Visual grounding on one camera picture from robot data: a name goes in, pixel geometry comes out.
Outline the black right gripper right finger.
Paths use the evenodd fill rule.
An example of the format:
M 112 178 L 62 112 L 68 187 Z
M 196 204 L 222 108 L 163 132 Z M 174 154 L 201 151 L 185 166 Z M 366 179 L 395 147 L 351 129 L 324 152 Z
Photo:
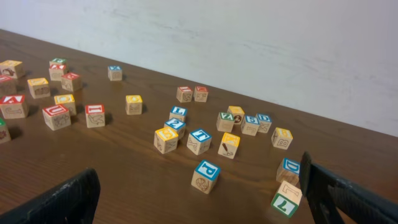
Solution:
M 300 162 L 300 188 L 315 223 L 344 223 L 343 212 L 356 223 L 397 224 L 397 204 L 312 162 L 304 152 Z

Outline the yellow O block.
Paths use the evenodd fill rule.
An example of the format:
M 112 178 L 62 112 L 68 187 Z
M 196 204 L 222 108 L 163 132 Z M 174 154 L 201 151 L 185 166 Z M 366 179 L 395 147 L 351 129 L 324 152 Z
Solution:
M 67 95 L 56 95 L 54 96 L 54 101 L 56 105 L 63 105 L 70 111 L 70 116 L 75 116 L 76 112 L 76 104 L 75 99 L 72 94 Z

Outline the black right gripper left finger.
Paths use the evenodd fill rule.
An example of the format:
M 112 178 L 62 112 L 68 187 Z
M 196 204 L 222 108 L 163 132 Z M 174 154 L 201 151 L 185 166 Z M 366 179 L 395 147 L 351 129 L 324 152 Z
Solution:
M 1 223 L 92 223 L 100 197 L 93 168 L 1 215 Z

